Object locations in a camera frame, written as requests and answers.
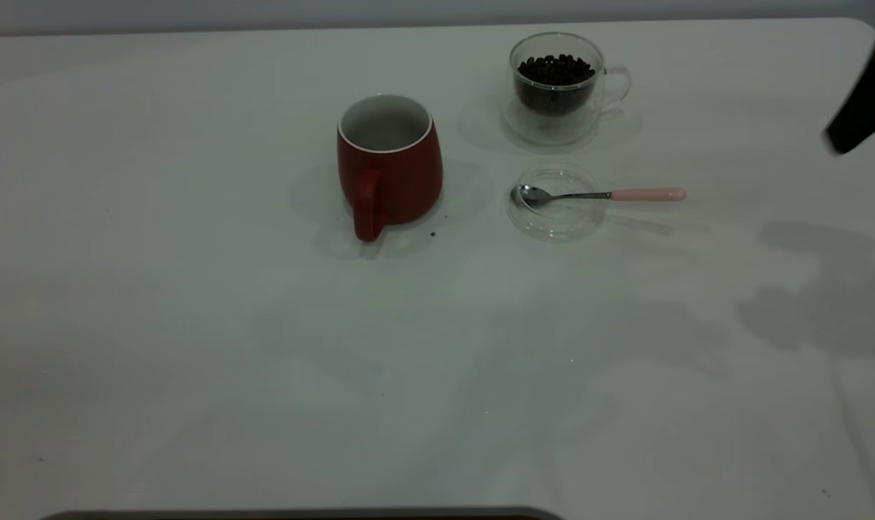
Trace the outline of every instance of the double-walled glass cup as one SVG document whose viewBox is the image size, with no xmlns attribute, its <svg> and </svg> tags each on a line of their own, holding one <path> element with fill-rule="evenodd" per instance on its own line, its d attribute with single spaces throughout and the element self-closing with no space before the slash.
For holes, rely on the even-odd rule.
<svg viewBox="0 0 875 520">
<path fill-rule="evenodd" d="M 547 85 L 519 72 L 528 59 L 545 56 L 573 56 L 591 65 L 592 75 L 572 85 Z M 623 88 L 605 93 L 606 76 L 625 79 Z M 569 144 L 597 130 L 601 112 L 622 102 L 630 91 L 626 66 L 605 65 L 595 43 L 567 32 L 543 32 L 521 40 L 509 55 L 509 87 L 502 97 L 502 114 L 509 126 L 534 144 Z"/>
</svg>

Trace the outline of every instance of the black object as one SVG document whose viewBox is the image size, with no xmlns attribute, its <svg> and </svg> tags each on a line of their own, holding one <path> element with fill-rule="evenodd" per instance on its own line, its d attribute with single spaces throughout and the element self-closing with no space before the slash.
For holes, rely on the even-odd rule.
<svg viewBox="0 0 875 520">
<path fill-rule="evenodd" d="M 528 58 L 518 66 L 518 72 L 530 81 L 514 79 L 518 99 L 541 116 L 569 114 L 585 105 L 595 89 L 595 82 L 580 85 L 595 75 L 595 70 L 585 60 L 575 59 L 573 55 Z"/>
<path fill-rule="evenodd" d="M 846 154 L 875 132 L 875 46 L 854 90 L 836 114 L 826 135 L 838 154 Z"/>
</svg>

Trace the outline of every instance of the mug rim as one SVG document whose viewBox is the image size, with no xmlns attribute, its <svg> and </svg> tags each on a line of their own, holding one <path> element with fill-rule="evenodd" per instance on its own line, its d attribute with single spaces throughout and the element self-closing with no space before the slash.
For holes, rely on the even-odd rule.
<svg viewBox="0 0 875 520">
<path fill-rule="evenodd" d="M 422 135 L 418 139 L 415 139 L 414 142 L 411 142 L 411 144 L 406 144 L 405 146 L 402 146 L 401 148 L 394 148 L 392 150 L 371 150 L 369 148 L 364 148 L 362 146 L 358 146 L 353 141 L 351 141 L 351 139 L 348 139 L 348 136 L 344 135 L 344 129 L 341 127 L 341 123 L 344 121 L 345 115 L 347 115 L 348 112 L 350 112 L 352 108 L 354 108 L 355 106 L 358 106 L 360 103 L 363 103 L 365 101 L 369 101 L 371 99 L 376 99 L 376 98 L 401 98 L 401 99 L 411 101 L 412 103 L 415 103 L 415 105 L 418 105 L 418 108 L 421 108 L 422 110 L 424 110 L 425 114 L 428 115 L 428 127 L 427 127 L 427 129 L 425 129 L 425 131 L 422 133 Z M 425 138 L 427 138 L 427 136 L 430 135 L 431 129 L 434 128 L 434 125 L 435 125 L 435 119 L 434 119 L 434 116 L 431 115 L 431 111 L 428 110 L 423 105 L 423 103 L 419 102 L 418 99 L 411 98 L 407 95 L 398 95 L 398 93 L 382 93 L 381 92 L 381 93 L 377 93 L 377 95 L 371 95 L 371 96 L 365 97 L 364 99 L 359 99 L 359 100 L 355 101 L 354 103 L 351 103 L 351 106 L 349 106 L 345 110 L 345 112 L 342 113 L 341 118 L 338 118 L 338 135 L 339 135 L 339 137 L 341 137 L 343 139 L 343 141 L 347 142 L 348 145 L 351 145 L 352 148 L 355 148 L 361 152 L 366 152 L 366 154 L 381 154 L 381 155 L 398 154 L 398 152 L 404 152 L 404 151 L 409 150 L 410 148 L 414 147 L 415 145 L 420 144 L 420 142 L 423 142 L 425 140 Z"/>
<path fill-rule="evenodd" d="M 569 85 L 550 85 L 547 83 L 535 82 L 533 79 L 527 78 L 527 76 L 524 76 L 523 74 L 521 74 L 520 70 L 518 70 L 518 64 L 515 62 L 514 59 L 514 53 L 517 52 L 518 47 L 520 47 L 521 44 L 527 43 L 528 40 L 533 40 L 534 38 L 539 38 L 541 36 L 567 36 L 570 38 L 575 38 L 576 40 L 581 40 L 582 42 L 586 43 L 587 46 L 590 46 L 593 50 L 595 50 L 595 52 L 597 52 L 599 56 L 601 56 L 600 68 L 595 71 L 595 74 L 592 74 L 588 78 L 583 79 L 582 82 L 570 83 Z M 605 53 L 602 53 L 601 49 L 599 49 L 595 43 L 592 43 L 589 39 L 583 38 L 582 36 L 579 36 L 578 34 L 575 34 L 573 32 L 562 32 L 561 30 L 547 30 L 547 32 L 538 32 L 537 34 L 531 34 L 527 38 L 520 40 L 520 42 L 517 42 L 516 44 L 514 44 L 513 47 L 511 47 L 511 52 L 508 55 L 508 64 L 511 68 L 511 71 L 514 72 L 514 76 L 516 76 L 516 78 L 520 79 L 522 82 L 529 83 L 531 86 L 549 91 L 573 91 L 589 86 L 594 83 L 595 80 L 598 79 L 598 76 L 602 75 L 606 69 Z"/>
</svg>

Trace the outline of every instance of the roasted coffee beans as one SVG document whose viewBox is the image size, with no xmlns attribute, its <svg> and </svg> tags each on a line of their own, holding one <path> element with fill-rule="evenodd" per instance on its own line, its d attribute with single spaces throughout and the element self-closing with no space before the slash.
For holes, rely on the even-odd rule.
<svg viewBox="0 0 875 520">
<path fill-rule="evenodd" d="M 573 55 L 531 57 L 521 62 L 518 72 L 531 82 L 554 87 L 578 85 L 595 75 L 595 70 L 581 58 Z M 589 85 L 567 89 L 550 89 L 532 85 L 520 78 L 514 79 L 518 99 L 527 108 L 543 116 L 563 116 L 582 106 L 595 88 Z"/>
</svg>

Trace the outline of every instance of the spoon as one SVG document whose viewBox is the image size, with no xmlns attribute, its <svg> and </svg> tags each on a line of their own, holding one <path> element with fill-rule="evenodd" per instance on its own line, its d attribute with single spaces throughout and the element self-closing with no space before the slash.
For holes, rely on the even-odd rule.
<svg viewBox="0 0 875 520">
<path fill-rule="evenodd" d="M 650 188 L 649 190 L 600 191 L 596 194 L 551 195 L 543 188 L 521 185 L 518 188 L 521 200 L 530 207 L 543 207 L 560 199 L 606 199 L 610 201 L 663 201 L 677 202 L 688 197 L 684 188 Z"/>
</svg>

